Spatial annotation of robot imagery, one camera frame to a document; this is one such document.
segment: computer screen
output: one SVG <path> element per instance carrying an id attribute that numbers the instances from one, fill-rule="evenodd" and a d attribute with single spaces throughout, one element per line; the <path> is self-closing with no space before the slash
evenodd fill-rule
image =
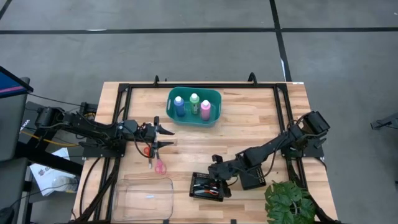
<path id="1" fill-rule="evenodd" d="M 30 93 L 33 88 L 0 66 L 0 98 Z"/>

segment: black mesh container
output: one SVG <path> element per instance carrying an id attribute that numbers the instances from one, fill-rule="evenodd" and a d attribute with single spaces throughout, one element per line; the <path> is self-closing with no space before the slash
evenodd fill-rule
<path id="1" fill-rule="evenodd" d="M 191 187 L 189 190 L 189 197 L 200 198 L 200 199 L 205 199 L 205 200 L 214 200 L 217 202 L 222 202 L 224 200 L 224 197 L 222 196 L 222 194 L 218 194 L 218 195 L 212 195 L 209 193 L 195 194 L 194 193 L 195 188 L 193 187 L 195 184 L 215 185 L 217 188 L 220 188 L 220 185 L 215 180 L 209 178 L 208 174 L 202 174 L 199 172 L 194 172 L 192 174 Z"/>

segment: yellow cable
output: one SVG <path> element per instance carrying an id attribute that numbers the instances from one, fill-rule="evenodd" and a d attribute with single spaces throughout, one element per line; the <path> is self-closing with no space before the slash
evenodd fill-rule
<path id="1" fill-rule="evenodd" d="M 40 139 L 38 136 L 36 136 L 36 135 L 34 135 L 34 134 L 31 134 L 31 133 L 27 133 L 26 131 L 21 131 L 21 133 L 27 134 L 27 135 L 29 135 L 29 136 L 32 137 L 32 138 Z M 51 143 L 51 144 L 55 144 L 55 145 L 58 145 L 58 146 L 65 146 L 65 147 L 76 147 L 76 146 L 79 146 L 79 145 L 77 145 L 77 144 L 64 144 L 64 143 L 59 143 L 59 142 L 51 141 L 51 140 L 48 140 L 48 139 L 43 139 L 43 141 L 48 142 L 48 143 Z"/>
<path id="2" fill-rule="evenodd" d="M 92 115 L 92 116 L 95 116 L 95 114 L 94 114 L 94 113 L 88 113 L 88 114 L 85 114 L 85 116 L 90 116 L 90 115 Z"/>

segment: bottle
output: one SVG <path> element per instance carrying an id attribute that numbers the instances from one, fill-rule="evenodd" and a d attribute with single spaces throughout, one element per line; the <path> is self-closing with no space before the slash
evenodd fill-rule
<path id="1" fill-rule="evenodd" d="M 174 107 L 177 116 L 185 116 L 184 100 L 181 98 L 181 96 L 178 96 L 174 99 Z"/>
<path id="2" fill-rule="evenodd" d="M 207 100 L 203 100 L 200 105 L 200 114 L 201 119 L 204 121 L 208 121 L 210 119 L 210 111 L 211 111 L 211 104 Z"/>
<path id="3" fill-rule="evenodd" d="M 191 97 L 189 98 L 191 102 L 191 111 L 192 114 L 198 114 L 199 112 L 199 96 L 196 93 L 192 93 Z"/>
<path id="4" fill-rule="evenodd" d="M 58 176 L 53 179 L 51 185 L 52 187 L 56 187 L 54 188 L 56 191 L 76 193 L 79 186 L 79 181 L 76 178 Z"/>

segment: green bottle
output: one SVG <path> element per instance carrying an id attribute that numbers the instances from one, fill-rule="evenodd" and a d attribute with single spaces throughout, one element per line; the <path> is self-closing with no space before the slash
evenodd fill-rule
<path id="1" fill-rule="evenodd" d="M 193 114 L 198 114 L 199 112 L 199 96 L 196 93 L 192 93 L 191 97 L 189 98 L 191 102 L 191 111 Z"/>

